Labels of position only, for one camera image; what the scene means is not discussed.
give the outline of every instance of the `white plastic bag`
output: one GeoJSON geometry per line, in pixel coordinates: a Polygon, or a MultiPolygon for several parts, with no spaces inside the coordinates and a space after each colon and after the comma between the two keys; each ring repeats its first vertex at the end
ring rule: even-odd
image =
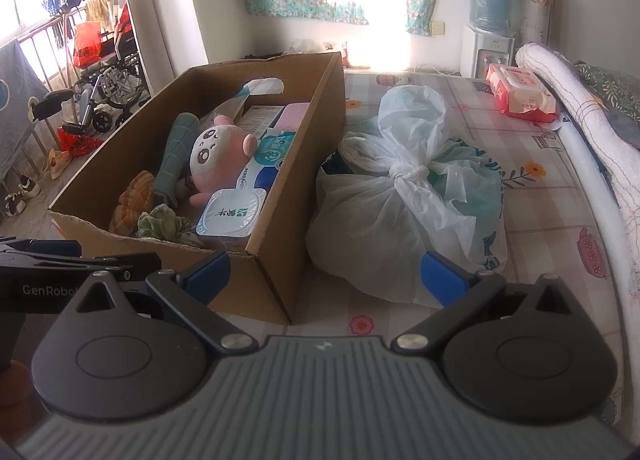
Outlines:
{"type": "Polygon", "coordinates": [[[318,268],[391,302],[437,307],[420,282],[427,250],[468,271],[504,264],[500,166],[448,124],[439,93],[398,86],[377,117],[345,135],[342,157],[384,176],[319,170],[319,212],[306,236],[318,268]]]}

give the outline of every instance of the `plush toy ear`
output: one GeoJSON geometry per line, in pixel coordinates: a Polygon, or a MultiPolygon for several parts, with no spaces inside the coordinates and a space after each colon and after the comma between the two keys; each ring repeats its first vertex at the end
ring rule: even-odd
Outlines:
{"type": "Polygon", "coordinates": [[[258,139],[255,135],[247,135],[242,142],[242,150],[244,154],[251,158],[255,154],[255,150],[258,149],[258,139]]]}
{"type": "Polygon", "coordinates": [[[230,125],[233,124],[234,121],[231,120],[228,116],[219,114],[213,119],[213,125],[230,125]]]}

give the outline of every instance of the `cardboard box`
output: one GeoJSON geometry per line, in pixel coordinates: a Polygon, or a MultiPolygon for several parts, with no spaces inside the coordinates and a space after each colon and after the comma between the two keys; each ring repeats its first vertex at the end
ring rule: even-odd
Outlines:
{"type": "Polygon", "coordinates": [[[60,233],[85,256],[156,252],[164,268],[184,270],[210,250],[108,232],[118,196],[142,170],[156,173],[175,117],[202,117],[254,78],[277,77],[282,94],[255,104],[310,102],[244,252],[230,253],[231,280],[210,307],[245,317],[290,322],[307,261],[305,234],[316,201],[318,167],[337,147],[345,118],[340,54],[290,55],[191,68],[137,111],[82,166],[51,204],[60,233]]]}

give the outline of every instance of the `pink plush toy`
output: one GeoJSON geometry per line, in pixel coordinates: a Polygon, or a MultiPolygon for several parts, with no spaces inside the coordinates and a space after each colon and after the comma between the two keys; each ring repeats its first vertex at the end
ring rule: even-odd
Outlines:
{"type": "Polygon", "coordinates": [[[216,191],[235,188],[257,147],[257,138],[234,125],[229,117],[215,117],[213,126],[198,136],[191,151],[191,175],[199,191],[189,198],[191,205],[203,209],[216,191]]]}

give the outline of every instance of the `human hand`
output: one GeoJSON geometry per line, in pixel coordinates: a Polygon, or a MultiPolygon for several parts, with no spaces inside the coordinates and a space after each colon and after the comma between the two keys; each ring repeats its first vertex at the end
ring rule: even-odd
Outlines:
{"type": "Polygon", "coordinates": [[[27,398],[30,393],[28,368],[11,361],[9,369],[0,373],[0,437],[8,443],[20,440],[29,428],[31,411],[27,398]]]}

